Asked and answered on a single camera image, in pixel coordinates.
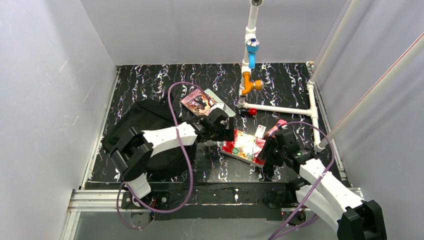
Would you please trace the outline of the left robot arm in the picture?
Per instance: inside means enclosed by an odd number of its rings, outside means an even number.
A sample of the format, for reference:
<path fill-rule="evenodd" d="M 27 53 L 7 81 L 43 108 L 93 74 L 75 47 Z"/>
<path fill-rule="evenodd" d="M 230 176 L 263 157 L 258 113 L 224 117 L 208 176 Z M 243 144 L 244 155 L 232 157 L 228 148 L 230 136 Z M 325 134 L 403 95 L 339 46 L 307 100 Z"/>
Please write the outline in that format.
<path fill-rule="evenodd" d="M 148 164 L 162 162 L 164 154 L 180 149 L 188 168 L 193 174 L 187 146 L 207 141 L 233 141 L 234 118 L 221 108 L 215 108 L 207 116 L 199 115 L 176 126 L 140 130 L 128 128 L 109 151 L 109 157 L 120 173 L 121 181 L 134 197 L 139 199 L 151 192 L 147 181 Z"/>

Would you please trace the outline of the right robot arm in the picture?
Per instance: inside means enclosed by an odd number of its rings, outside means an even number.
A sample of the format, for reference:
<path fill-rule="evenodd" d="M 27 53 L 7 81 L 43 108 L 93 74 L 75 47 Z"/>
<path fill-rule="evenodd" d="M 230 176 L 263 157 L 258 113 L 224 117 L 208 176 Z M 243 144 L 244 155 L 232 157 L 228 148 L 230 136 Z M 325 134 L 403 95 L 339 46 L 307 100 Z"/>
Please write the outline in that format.
<path fill-rule="evenodd" d="M 331 226 L 339 240 L 388 238 L 381 206 L 344 186 L 311 150 L 300 145 L 289 129 L 267 134 L 259 158 L 276 166 L 285 163 L 300 176 L 289 183 L 289 196 L 298 203 L 304 202 Z"/>

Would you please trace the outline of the black student backpack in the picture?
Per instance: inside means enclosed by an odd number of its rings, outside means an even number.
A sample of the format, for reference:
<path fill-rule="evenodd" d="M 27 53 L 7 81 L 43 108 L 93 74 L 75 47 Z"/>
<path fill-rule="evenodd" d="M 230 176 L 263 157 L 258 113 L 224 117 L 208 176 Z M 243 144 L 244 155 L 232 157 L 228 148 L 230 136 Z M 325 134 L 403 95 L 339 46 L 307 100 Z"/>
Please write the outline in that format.
<path fill-rule="evenodd" d="M 193 163 L 199 130 L 175 117 L 163 101 L 135 102 L 107 131 L 102 148 L 115 165 L 122 182 L 142 176 L 172 178 L 187 172 L 193 179 Z"/>

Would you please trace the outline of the red patterned book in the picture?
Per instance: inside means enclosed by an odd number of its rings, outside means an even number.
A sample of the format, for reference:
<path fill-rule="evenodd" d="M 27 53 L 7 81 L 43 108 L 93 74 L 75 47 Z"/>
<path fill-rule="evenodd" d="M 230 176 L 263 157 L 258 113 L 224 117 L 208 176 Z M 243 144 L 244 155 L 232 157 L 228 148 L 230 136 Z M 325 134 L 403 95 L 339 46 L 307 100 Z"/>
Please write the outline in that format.
<path fill-rule="evenodd" d="M 260 159 L 259 154 L 265 143 L 265 139 L 235 130 L 234 141 L 225 141 L 222 145 L 221 152 L 250 165 L 263 168 L 265 160 Z"/>

